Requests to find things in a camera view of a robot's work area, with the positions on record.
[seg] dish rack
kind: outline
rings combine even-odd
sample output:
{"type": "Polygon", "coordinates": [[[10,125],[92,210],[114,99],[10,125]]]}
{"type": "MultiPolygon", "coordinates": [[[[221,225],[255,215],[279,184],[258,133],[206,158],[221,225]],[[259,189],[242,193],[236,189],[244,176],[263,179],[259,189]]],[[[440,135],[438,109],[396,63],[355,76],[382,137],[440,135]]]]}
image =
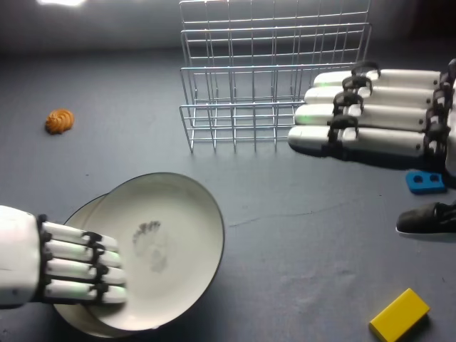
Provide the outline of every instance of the dish rack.
{"type": "Polygon", "coordinates": [[[365,58],[370,0],[184,0],[180,2],[180,106],[196,142],[286,138],[316,75],[365,58]]]}

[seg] gray table surface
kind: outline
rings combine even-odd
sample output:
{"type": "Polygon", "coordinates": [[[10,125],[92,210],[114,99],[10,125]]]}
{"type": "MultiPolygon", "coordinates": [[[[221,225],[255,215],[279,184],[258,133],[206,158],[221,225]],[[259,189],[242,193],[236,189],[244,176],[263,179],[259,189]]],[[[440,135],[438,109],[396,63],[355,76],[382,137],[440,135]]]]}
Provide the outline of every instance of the gray table surface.
{"type": "MultiPolygon", "coordinates": [[[[450,42],[373,44],[384,68],[443,70],[450,42]]],[[[204,184],[226,222],[209,291],[147,341],[376,341],[368,322],[408,287],[431,306],[411,341],[454,341],[456,246],[395,232],[398,215],[454,200],[412,195],[405,171],[300,155],[286,142],[191,155],[179,117],[180,50],[0,62],[0,204],[65,220],[131,177],[180,172],[204,184]],[[49,136],[67,107],[74,129],[49,136]]],[[[52,308],[0,312],[0,341],[92,341],[52,308]]]]}

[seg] metal wire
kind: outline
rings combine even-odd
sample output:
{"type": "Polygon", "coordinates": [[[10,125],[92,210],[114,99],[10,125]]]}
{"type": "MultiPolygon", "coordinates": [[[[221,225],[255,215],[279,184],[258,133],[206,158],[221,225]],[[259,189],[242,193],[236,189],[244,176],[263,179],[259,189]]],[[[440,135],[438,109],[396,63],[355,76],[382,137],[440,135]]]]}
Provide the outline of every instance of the metal wire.
{"type": "Polygon", "coordinates": [[[365,58],[370,0],[184,0],[180,2],[180,107],[195,142],[286,138],[294,111],[321,72],[365,58]]]}

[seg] blue block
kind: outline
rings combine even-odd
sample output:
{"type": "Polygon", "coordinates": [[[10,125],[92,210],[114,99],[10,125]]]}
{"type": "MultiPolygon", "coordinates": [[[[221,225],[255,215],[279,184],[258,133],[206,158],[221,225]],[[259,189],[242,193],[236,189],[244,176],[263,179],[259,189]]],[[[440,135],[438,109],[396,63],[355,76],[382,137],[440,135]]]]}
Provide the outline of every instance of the blue block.
{"type": "Polygon", "coordinates": [[[435,194],[446,192],[447,188],[442,181],[442,175],[438,173],[412,171],[405,176],[408,189],[416,194],[435,194]]]}

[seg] white plate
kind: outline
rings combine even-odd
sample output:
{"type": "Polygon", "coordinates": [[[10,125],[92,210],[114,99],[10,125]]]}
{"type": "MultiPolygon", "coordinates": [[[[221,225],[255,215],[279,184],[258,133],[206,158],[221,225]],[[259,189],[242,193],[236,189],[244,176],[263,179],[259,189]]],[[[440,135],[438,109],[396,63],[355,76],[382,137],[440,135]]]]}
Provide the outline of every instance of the white plate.
{"type": "MultiPolygon", "coordinates": [[[[82,229],[84,222],[87,220],[92,210],[95,209],[96,205],[103,198],[104,195],[81,207],[77,212],[71,215],[65,224],[82,229]]],[[[101,323],[82,305],[58,304],[54,305],[54,307],[65,321],[74,328],[84,333],[88,333],[89,335],[105,338],[119,338],[133,334],[132,331],[119,330],[101,323]]]]}
{"type": "Polygon", "coordinates": [[[204,293],[224,246],[222,214],[199,183],[172,173],[134,178],[114,189],[89,216],[85,230],[119,243],[128,298],[90,306],[113,328],[139,331],[177,318],[204,293]]]}

